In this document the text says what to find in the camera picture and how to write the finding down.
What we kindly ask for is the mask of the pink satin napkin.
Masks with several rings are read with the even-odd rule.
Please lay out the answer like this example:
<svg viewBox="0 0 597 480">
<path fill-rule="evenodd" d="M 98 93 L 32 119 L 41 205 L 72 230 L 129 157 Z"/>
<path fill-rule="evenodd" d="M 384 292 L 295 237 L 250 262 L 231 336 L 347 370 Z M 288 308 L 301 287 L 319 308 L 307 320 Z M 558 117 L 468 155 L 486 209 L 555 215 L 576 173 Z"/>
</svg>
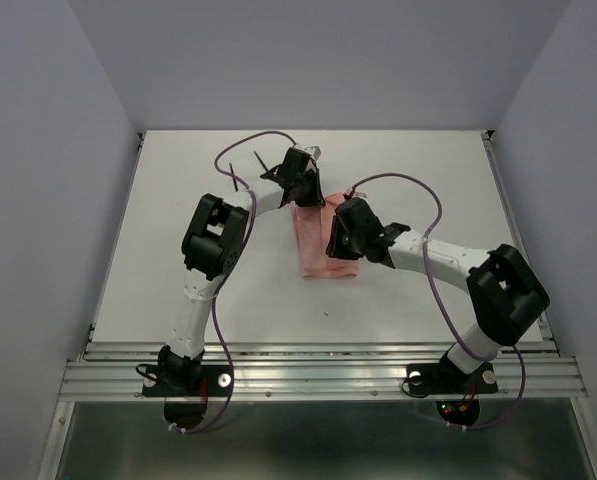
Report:
<svg viewBox="0 0 597 480">
<path fill-rule="evenodd" d="M 335 209 L 344 202 L 341 192 L 325 198 L 322 207 L 294 207 L 292 219 L 298 247 L 300 274 L 306 279 L 350 279 L 359 272 L 358 262 L 326 254 Z"/>
</svg>

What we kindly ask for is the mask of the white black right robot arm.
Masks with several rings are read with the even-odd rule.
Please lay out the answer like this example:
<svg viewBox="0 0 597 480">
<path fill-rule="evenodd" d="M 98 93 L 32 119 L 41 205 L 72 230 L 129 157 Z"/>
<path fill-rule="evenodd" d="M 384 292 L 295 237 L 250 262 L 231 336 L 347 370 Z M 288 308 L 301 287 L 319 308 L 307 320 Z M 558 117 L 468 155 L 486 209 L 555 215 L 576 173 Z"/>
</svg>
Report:
<svg viewBox="0 0 597 480">
<path fill-rule="evenodd" d="M 550 305 L 548 293 L 515 247 L 461 247 L 397 222 L 384 225 L 361 198 L 335 209 L 326 253 L 424 274 L 435 298 L 438 281 L 468 294 L 475 324 L 458 336 L 438 366 L 439 381 L 450 390 L 469 384 L 499 350 L 516 346 Z"/>
</svg>

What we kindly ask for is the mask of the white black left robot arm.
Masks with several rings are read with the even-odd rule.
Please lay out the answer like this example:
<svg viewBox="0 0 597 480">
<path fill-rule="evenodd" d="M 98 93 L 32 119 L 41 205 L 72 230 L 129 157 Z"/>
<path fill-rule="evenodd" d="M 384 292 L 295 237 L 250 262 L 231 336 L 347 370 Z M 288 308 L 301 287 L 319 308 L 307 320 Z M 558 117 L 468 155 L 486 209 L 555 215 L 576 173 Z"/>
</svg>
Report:
<svg viewBox="0 0 597 480">
<path fill-rule="evenodd" d="M 158 354 L 166 382 L 177 393 L 193 392 L 200 382 L 206 325 L 220 285 L 234 270 L 258 216 L 283 208 L 321 207 L 324 197 L 318 146 L 293 146 L 282 163 L 250 186 L 226 197 L 199 200 L 183 237 L 184 303 L 172 334 Z"/>
</svg>

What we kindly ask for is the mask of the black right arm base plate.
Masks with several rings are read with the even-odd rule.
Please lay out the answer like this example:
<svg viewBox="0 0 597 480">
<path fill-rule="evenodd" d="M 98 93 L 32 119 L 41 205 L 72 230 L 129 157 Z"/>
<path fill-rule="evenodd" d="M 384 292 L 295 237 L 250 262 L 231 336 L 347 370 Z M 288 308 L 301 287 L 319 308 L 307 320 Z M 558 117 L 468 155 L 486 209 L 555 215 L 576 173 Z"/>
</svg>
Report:
<svg viewBox="0 0 597 480">
<path fill-rule="evenodd" d="M 401 390 L 417 398 L 464 393 L 495 394 L 498 384 L 491 363 L 482 364 L 470 374 L 440 362 L 413 363 L 405 368 Z"/>
</svg>

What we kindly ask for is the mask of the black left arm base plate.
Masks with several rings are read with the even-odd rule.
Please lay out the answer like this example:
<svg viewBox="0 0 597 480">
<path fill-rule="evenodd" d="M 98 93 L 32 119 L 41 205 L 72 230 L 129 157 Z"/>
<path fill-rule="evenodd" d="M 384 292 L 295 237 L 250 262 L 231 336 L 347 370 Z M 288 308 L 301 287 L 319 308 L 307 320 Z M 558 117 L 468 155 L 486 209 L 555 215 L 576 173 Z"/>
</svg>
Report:
<svg viewBox="0 0 597 480">
<path fill-rule="evenodd" d="M 227 364 L 201 364 L 189 378 L 179 378 L 155 364 L 139 364 L 136 372 L 143 380 L 141 395 L 147 398 L 226 398 L 233 392 Z"/>
</svg>

